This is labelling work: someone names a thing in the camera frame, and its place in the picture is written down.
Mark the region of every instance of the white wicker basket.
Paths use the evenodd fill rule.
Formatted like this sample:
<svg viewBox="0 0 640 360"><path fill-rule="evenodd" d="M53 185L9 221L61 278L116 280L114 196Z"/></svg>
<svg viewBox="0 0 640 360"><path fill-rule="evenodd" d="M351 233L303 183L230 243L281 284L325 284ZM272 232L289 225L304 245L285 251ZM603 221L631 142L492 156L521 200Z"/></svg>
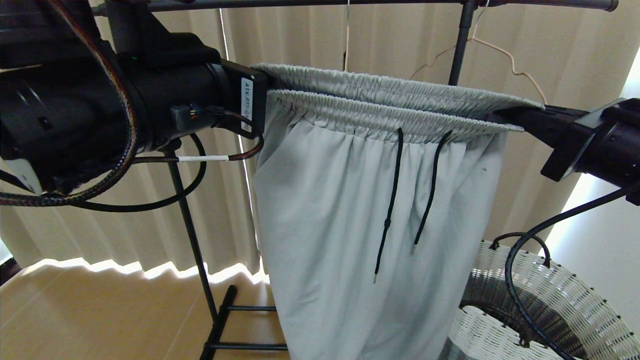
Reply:
<svg viewBox="0 0 640 360"><path fill-rule="evenodd" d="M447 346L458 350L445 347L440 359L559 359L549 349L538 352L541 347L535 342L540 339L528 331L507 292L504 263L510 248L500 246L492 250L490 245L484 241L480 244L461 303L467 308L458 313L449 334ZM640 360L640 343L607 301L561 265L551 261L546 267L544 259L521 251L513 264L514 285L536 324L573 357ZM489 316L478 320L477 311L469 305L499 319L498 324L504 323L507 328L499 325L499 329L494 329L486 323ZM503 346L518 344L518 333L520 337L530 337L523 343L531 341L530 348L514 346L523 350L522 354Z"/></svg>

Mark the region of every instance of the clothes rack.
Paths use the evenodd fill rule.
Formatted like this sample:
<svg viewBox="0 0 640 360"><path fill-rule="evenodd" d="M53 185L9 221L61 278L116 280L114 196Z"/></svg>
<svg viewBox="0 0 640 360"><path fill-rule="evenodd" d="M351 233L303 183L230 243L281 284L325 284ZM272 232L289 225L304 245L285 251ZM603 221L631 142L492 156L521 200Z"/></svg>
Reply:
<svg viewBox="0 0 640 360"><path fill-rule="evenodd" d="M462 63L467 47L467 38L473 21L474 12L486 3L486 0L351 0L351 4L383 4L383 3L459 3L462 4L460 14L460 26L458 30L458 40L454 52L454 58L449 75L449 85L457 85L460 78ZM210 8L246 8L246 7L267 7L267 6L305 6L305 5L331 5L347 4L346 0L193 0L193 1L171 1L156 0L148 4L151 12L165 12L175 10L197 10ZM590 8L606 11L613 11L618 6L618 0L493 0L489 6L499 6L504 4L538 4L551 6L570 6L578 8ZM96 16L106 16L106 5L101 4L93 7L93 14ZM165 154L175 157L175 150L180 148L181 143L175 142L167 146ZM183 191L184 187L180 179L180 170L175 163L169 163L169 170L173 186L177 193ZM237 295L237 288L234 285L228 287L225 298L220 308L216 307L211 286L204 267L202 253L198 244L198 236L195 231L189 204L185 198L179 201L182 219L187 231L191 250L198 268L198 276L202 283L207 305L211 314L212 329L209 333L200 360L213 360L217 349L232 350L287 350L286 344L258 344L258 343L234 343L220 341L231 311L260 311L275 312L275 306L238 306L234 305Z"/></svg>

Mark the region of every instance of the beige curtain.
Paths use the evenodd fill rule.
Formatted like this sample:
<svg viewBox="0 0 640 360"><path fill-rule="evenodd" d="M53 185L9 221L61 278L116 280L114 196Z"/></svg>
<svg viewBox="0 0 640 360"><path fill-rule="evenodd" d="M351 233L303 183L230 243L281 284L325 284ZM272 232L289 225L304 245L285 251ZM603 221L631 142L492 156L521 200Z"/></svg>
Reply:
<svg viewBox="0 0 640 360"><path fill-rule="evenodd" d="M352 5L349 70L408 79L420 65L432 62L435 54L455 43L460 10L458 4ZM223 56L228 53L230 60L245 65L272 62L342 68L345 6L156 15L169 30L193 31ZM511 51L517 69L537 79L550 104L588 110L620 94L640 44L638 19L638 0L621 1L612 13L509 4L489 8L478 35ZM104 37L109 38L106 20L98 21ZM441 56L416 79L446 83L451 60L452 53ZM528 80L510 74L504 55L475 43L468 45L460 85L540 100ZM237 137L230 133L205 131L201 137L208 153L238 151ZM185 151L194 153L189 140L185 143ZM550 149L530 135L509 136L485 238L526 230L560 211L576 178L555 183L541 176L549 154ZM195 166L181 165L185 182L195 175ZM249 173L252 168L249 162ZM208 169L189 203L209 271L237 262L255 271L257 250L244 167L211 163ZM137 165L98 200L142 203L172 193L166 167ZM178 269L193 265L177 205L129 215L74 208L0 208L0 215L0 236L23 266L43 257L78 256L89 262L140 261L143 268L168 260Z"/></svg>
<svg viewBox="0 0 640 360"><path fill-rule="evenodd" d="M348 70L408 79L455 44L458 4L352 5ZM342 69L346 7L222 10L230 58L244 64L288 63ZM616 99L640 44L640 1L615 12L507 4L489 8L478 37L513 53L550 104L590 110ZM453 53L415 79L447 83ZM467 47L461 86L541 101L522 76L511 75L503 54ZM526 231L559 213L577 177L555 183L540 175L550 149L528 134L510 134L485 238Z"/></svg>
<svg viewBox="0 0 640 360"><path fill-rule="evenodd" d="M171 31L192 31L191 16L199 23L219 19L216 10L164 13L159 17ZM110 39L106 19L99 27ZM194 29L209 45L217 43L215 26ZM208 154L237 154L239 142L225 130L205 130L198 134ZM196 154L185 138L181 155ZM185 186L197 173L198 165L182 164ZM10 185L3 191L15 192ZM96 198L108 204L143 204L175 194L166 165L135 165L112 189ZM244 168L241 163L207 165L207 174L198 189L188 197L193 221L209 273L236 263L251 272L259 269L255 229ZM144 213L113 214L83 209L0 207L0 237L21 266L43 258L66 260L84 258L89 263L112 259L120 265L139 261L144 270L174 262L178 270L195 265L186 230L177 204Z"/></svg>

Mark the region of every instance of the label sticker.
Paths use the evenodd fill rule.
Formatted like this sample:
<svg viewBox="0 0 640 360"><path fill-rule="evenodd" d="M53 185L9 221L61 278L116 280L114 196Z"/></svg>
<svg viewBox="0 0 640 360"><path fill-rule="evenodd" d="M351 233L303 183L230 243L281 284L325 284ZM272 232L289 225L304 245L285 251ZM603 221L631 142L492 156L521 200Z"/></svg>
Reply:
<svg viewBox="0 0 640 360"><path fill-rule="evenodd" d="M241 82L241 91L242 94L240 96L241 105L240 112L241 115L253 121L253 81L249 79L242 78ZM245 130L251 133L251 125L242 123L242 130Z"/></svg>

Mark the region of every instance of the black drawstring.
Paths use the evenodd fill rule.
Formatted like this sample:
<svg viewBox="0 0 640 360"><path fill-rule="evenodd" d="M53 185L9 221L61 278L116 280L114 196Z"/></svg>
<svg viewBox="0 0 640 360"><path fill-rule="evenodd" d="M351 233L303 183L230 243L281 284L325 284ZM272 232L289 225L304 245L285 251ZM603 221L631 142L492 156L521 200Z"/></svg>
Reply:
<svg viewBox="0 0 640 360"><path fill-rule="evenodd" d="M444 134L436 148L436 154L433 160L433 173L431 175L431 193L429 194L429 202L427 202L427 208L424 210L424 215L422 216L422 221L420 221L420 227L418 228L418 233L415 235L415 240L413 241L413 247L411 249L412 254L413 251L415 251L415 247L418 245L418 241L420 241L420 235L422 235L424 224L427 222L427 216L429 215L429 210L431 210L431 205L433 204L433 196L436 193L436 178L438 177L438 159L440 158L440 152L442 152L445 142L447 142L448 137L450 137L452 133L453 130Z"/></svg>
<svg viewBox="0 0 640 360"><path fill-rule="evenodd" d="M404 134L402 128L398 128L398 152L396 154L396 172L394 174L394 187L391 190L391 201L389 202L389 210L387 211L387 219L385 220L385 229L382 232L382 240L380 240L380 249L378 249L378 259L376 260L376 271L373 273L373 283L376 283L378 277L378 270L380 269L380 259L382 258L382 249L385 247L385 239L387 238L387 231L391 226L391 213L394 210L394 203L396 202L396 193L398 190L398 177L400 177L400 159L402 158L402 146L404 142Z"/></svg>

